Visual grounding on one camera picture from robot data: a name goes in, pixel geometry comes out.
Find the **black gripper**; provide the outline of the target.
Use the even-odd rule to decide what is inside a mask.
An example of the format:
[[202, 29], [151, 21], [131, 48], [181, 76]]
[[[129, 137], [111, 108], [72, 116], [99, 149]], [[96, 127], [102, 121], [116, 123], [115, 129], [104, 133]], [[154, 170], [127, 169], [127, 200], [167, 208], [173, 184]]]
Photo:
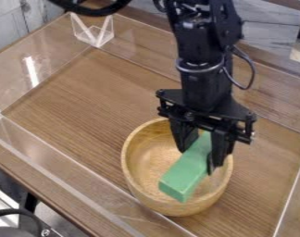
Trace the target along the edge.
[[241, 86], [233, 80], [231, 56], [199, 65], [191, 65], [179, 58], [175, 66], [181, 88], [157, 91], [158, 114], [170, 121], [181, 153], [198, 139], [198, 130], [210, 132], [207, 172], [211, 174], [233, 153], [234, 143], [251, 143], [257, 116], [233, 96], [233, 86]]

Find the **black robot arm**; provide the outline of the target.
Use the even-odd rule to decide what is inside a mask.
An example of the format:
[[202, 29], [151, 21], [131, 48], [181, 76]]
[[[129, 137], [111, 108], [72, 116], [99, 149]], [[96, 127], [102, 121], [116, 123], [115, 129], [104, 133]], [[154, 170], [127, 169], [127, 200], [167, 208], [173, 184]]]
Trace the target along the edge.
[[233, 57], [247, 60], [237, 47], [242, 20], [233, 0], [163, 0], [177, 44], [181, 87], [157, 91], [158, 114], [169, 119], [175, 146], [185, 153], [210, 134], [207, 172], [221, 167], [237, 142], [250, 143], [255, 113], [241, 105], [233, 89], [249, 87], [233, 78]]

